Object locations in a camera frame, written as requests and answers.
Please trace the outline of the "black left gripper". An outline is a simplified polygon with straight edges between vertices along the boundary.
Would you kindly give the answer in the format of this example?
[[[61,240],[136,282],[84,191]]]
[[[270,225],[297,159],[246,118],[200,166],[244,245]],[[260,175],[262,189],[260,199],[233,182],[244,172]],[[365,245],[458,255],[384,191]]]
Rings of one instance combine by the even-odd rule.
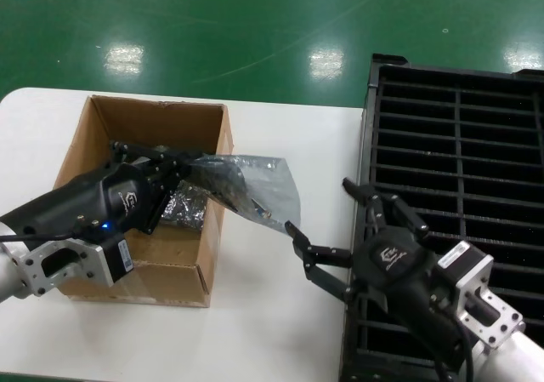
[[[180,182],[190,175],[188,164],[202,157],[203,152],[117,140],[110,142],[110,149],[112,159],[123,163],[78,175],[2,215],[1,222],[24,242],[70,237],[96,240],[143,227],[143,232],[150,235]],[[141,170],[125,162],[158,164],[147,179]]]

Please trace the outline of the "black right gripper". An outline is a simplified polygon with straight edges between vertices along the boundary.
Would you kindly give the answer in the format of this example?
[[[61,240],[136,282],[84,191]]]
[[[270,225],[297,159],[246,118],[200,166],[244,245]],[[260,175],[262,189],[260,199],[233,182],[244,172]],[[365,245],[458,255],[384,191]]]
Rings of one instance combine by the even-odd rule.
[[[435,359],[459,370],[465,360],[462,335],[450,318],[430,305],[436,255],[414,239],[424,239],[428,225],[399,195],[379,191],[373,185],[357,185],[348,178],[343,180],[343,189],[365,207],[366,221],[376,235],[354,246],[352,260],[346,249],[313,245],[287,221],[286,234],[292,239],[295,255],[303,262],[306,279],[348,304],[354,300],[353,288],[320,265],[352,267],[356,280],[371,289],[373,300],[407,328]],[[389,227],[407,230],[386,230]]]

